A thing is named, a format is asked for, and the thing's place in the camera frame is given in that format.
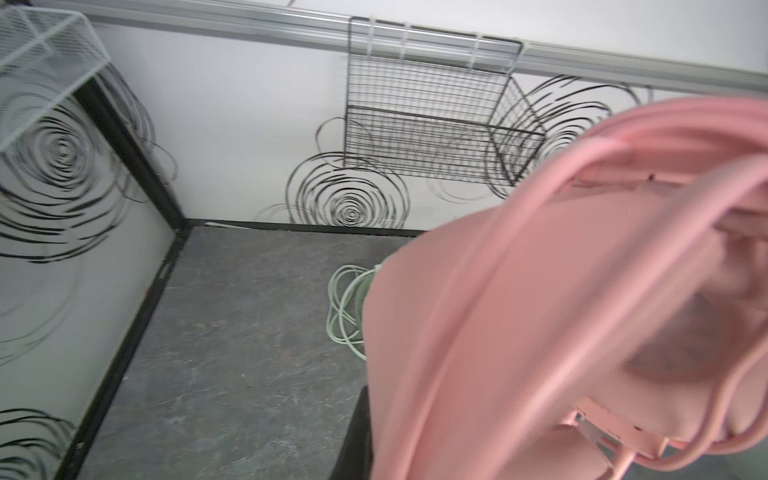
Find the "spiral drawing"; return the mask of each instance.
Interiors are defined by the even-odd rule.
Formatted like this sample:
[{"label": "spiral drawing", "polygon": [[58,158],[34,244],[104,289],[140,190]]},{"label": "spiral drawing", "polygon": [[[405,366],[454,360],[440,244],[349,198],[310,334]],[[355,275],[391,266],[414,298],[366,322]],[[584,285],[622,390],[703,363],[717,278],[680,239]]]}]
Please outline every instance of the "spiral drawing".
[{"label": "spiral drawing", "polygon": [[[534,86],[525,94],[531,113],[515,118],[511,127],[532,130],[540,121],[546,136],[536,157],[518,175],[518,180],[527,177],[542,161],[566,148],[593,125],[619,111],[651,103],[653,98],[650,86],[598,84],[570,75],[558,75]],[[516,107],[510,108],[509,114]],[[506,198],[514,186],[513,183],[504,186],[488,182],[488,189],[500,198]]]},{"label": "spiral drawing", "polygon": [[364,157],[344,167],[343,152],[317,154],[291,173],[285,204],[291,223],[403,228],[411,209],[408,187],[388,168]]},{"label": "spiral drawing", "polygon": [[0,366],[43,343],[77,306],[83,257],[45,266],[0,258]]},{"label": "spiral drawing", "polygon": [[41,410],[0,411],[0,478],[53,478],[74,436],[74,424]]},{"label": "spiral drawing", "polygon": [[173,155],[157,144],[152,117],[141,100],[131,90],[131,87],[128,86],[123,75],[113,64],[109,64],[101,69],[98,79],[123,123],[144,144],[157,175],[166,185],[176,180],[179,174],[178,162]]},{"label": "spiral drawing", "polygon": [[135,189],[80,107],[58,105],[0,154],[0,257],[50,263],[94,249]]}]

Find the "white cable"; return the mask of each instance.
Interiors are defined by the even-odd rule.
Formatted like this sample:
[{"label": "white cable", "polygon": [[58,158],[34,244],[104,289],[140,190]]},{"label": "white cable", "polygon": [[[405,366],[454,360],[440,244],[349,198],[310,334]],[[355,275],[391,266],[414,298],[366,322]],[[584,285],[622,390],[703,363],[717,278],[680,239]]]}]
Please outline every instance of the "white cable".
[{"label": "white cable", "polygon": [[[360,350],[362,345],[362,301],[373,280],[373,274],[380,267],[381,265],[376,265],[375,268],[368,270],[357,265],[345,265],[333,272],[328,281],[330,306],[326,317],[326,333],[331,340],[347,345],[355,355],[363,360],[366,359],[366,355]],[[345,276],[349,275],[354,277],[339,296],[339,284]]]}]

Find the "white wall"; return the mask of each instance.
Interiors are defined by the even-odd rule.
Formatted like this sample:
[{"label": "white wall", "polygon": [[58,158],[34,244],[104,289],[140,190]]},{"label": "white wall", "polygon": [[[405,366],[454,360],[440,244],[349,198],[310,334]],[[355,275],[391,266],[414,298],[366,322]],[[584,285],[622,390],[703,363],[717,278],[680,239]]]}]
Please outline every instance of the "white wall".
[{"label": "white wall", "polygon": [[765,0],[296,0],[293,6],[768,71]]},{"label": "white wall", "polygon": [[[286,203],[289,176],[317,153],[318,126],[344,115],[346,54],[116,25],[97,25],[97,32],[149,110],[157,142],[179,162],[172,188],[187,216],[290,221],[284,209],[270,208]],[[530,91],[556,74],[515,79]],[[588,85],[578,81],[564,91]],[[637,94],[641,104],[679,95]],[[616,89],[590,91],[580,101],[602,101],[614,113],[637,104]],[[323,151],[341,150],[341,127],[323,130]],[[402,181],[411,204],[405,228],[433,228],[501,201],[484,184]]]}]

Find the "black metal frame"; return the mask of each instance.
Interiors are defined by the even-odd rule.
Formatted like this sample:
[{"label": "black metal frame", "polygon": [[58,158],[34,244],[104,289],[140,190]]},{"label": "black metal frame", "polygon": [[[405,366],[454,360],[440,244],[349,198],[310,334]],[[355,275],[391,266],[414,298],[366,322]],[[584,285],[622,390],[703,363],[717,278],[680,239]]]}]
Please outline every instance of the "black metal frame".
[{"label": "black metal frame", "polygon": [[168,226],[176,234],[176,238],[168,248],[163,263],[157,270],[147,295],[131,323],[131,328],[123,338],[106,375],[101,380],[94,399],[74,434],[74,439],[67,453],[61,460],[55,480],[75,480],[77,478],[85,456],[96,438],[101,422],[107,415],[109,405],[118,392],[123,375],[130,365],[141,337],[152,318],[154,309],[160,301],[179,253],[192,230],[192,223],[184,217],[178,203],[152,169],[144,145],[123,123],[118,111],[115,110],[114,105],[109,101],[99,83],[94,78],[85,82],[74,93],[74,98],[83,107],[85,113],[99,129],[112,150],[123,161],[139,186],[144,189]]},{"label": "black metal frame", "polygon": [[[325,225],[299,225],[293,223],[261,223],[186,218],[171,192],[165,187],[160,177],[152,168],[149,154],[145,150],[144,145],[137,138],[136,134],[122,121],[118,111],[109,100],[109,97],[104,93],[102,86],[95,79],[91,79],[74,93],[74,98],[83,107],[85,113],[99,129],[116,155],[123,161],[125,167],[131,172],[131,175],[133,175],[139,186],[144,189],[144,192],[147,194],[152,204],[163,216],[168,226],[175,232],[176,238],[170,245],[168,252],[163,259],[163,263],[160,265],[160,268],[147,291],[147,295],[131,323],[131,328],[123,338],[120,347],[109,365],[107,373],[101,380],[101,384],[85,413],[84,419],[79,425],[64,458],[61,460],[55,480],[75,480],[77,478],[85,457],[96,439],[101,423],[107,415],[109,406],[118,392],[123,375],[131,364],[131,360],[136,353],[136,348],[141,342],[141,337],[144,335],[144,331],[149,325],[154,310],[160,301],[163,290],[170,278],[170,273],[173,271],[179,254],[184,247],[184,244],[187,242],[193,227],[213,223],[214,226],[244,227],[258,230],[290,230],[299,232],[387,235],[399,237],[416,237],[423,233],[421,230],[352,228]],[[360,429],[369,429],[369,420],[365,420],[368,418],[367,409],[367,400],[363,403],[361,397],[356,410],[354,424],[350,426],[350,431],[353,430],[353,426],[355,432],[358,432]],[[346,441],[345,449],[352,449],[352,452],[358,452],[359,446],[354,444],[349,445],[349,442],[351,442],[351,440]],[[357,455],[357,453],[342,456],[343,458],[347,458],[347,462],[352,463],[358,462],[362,458],[360,455]],[[367,466],[364,467],[364,469],[367,472],[370,468],[370,464],[368,463],[366,465]],[[342,465],[342,467],[342,472],[346,472],[346,470],[344,470],[345,468],[351,468],[347,463]],[[354,468],[359,470],[362,467],[358,465]],[[343,476],[339,478],[349,480],[350,478],[357,477]]]},{"label": "black metal frame", "polygon": [[181,208],[152,169],[152,163],[144,145],[123,123],[120,114],[96,79],[92,78],[85,82],[74,93],[74,98],[104,135],[104,139],[123,161],[139,186],[144,189],[170,228],[179,233],[187,222],[184,214],[181,213]]}]

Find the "wire basket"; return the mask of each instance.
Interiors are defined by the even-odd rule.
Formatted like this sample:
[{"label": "wire basket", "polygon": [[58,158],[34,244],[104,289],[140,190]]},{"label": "wire basket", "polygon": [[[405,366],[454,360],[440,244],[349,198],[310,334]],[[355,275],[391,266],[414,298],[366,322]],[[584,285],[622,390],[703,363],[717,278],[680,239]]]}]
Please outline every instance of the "wire basket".
[{"label": "wire basket", "polygon": [[108,62],[83,14],[0,8],[0,151]]},{"label": "wire basket", "polygon": [[[510,75],[520,50],[518,41],[353,18],[346,166],[364,157],[401,175],[516,185],[545,139]],[[445,63],[423,59],[441,53]]]}]

